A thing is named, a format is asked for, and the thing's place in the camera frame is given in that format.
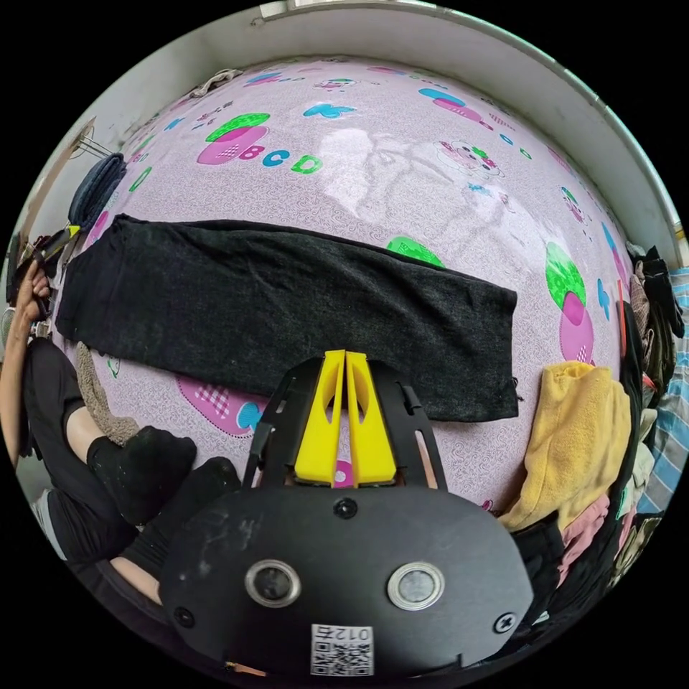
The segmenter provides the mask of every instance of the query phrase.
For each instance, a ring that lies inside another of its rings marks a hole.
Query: black sock
[[[160,578],[175,533],[204,507],[240,488],[237,470],[229,459],[209,459],[187,476],[175,496],[122,553],[122,557],[155,579]]]
[[[124,447],[97,438],[87,465],[105,485],[129,524],[146,524],[160,512],[191,471],[196,445],[168,431],[147,426]]]

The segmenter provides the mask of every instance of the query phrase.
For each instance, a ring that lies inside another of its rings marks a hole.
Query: hand
[[[38,267],[38,262],[33,261],[19,286],[17,315],[33,323],[40,315],[36,299],[45,299],[49,294],[48,278],[42,268]]]

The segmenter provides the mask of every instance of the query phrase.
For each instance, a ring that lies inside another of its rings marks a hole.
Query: circular sensor
[[[266,608],[287,607],[301,593],[299,576],[280,560],[261,560],[253,564],[244,577],[244,585],[249,596]]]
[[[388,598],[402,610],[424,610],[445,590],[443,573],[427,562],[410,562],[393,572],[388,581]]]

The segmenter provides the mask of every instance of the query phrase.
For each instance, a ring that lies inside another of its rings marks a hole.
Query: pink cloth
[[[573,562],[590,546],[594,536],[603,525],[609,507],[610,500],[607,495],[603,494],[562,532],[565,554],[562,557],[562,564],[558,567],[560,571],[558,586],[562,586]]]
[[[634,507],[632,507],[631,510],[622,518],[622,533],[619,535],[619,548],[617,549],[617,554],[615,555],[615,557],[619,555],[622,546],[627,541],[627,536],[629,535],[629,532],[632,530],[632,523],[634,522],[634,517],[636,516],[636,514],[637,506],[634,505]]]

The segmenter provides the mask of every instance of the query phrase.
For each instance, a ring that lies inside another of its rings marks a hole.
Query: screw
[[[496,634],[504,634],[510,631],[517,624],[517,616],[513,612],[506,612],[500,615],[493,625]]]
[[[351,497],[343,497],[334,504],[332,512],[340,519],[351,519],[358,509],[357,503]]]
[[[179,626],[185,629],[194,626],[194,616],[186,608],[175,608],[173,615]]]

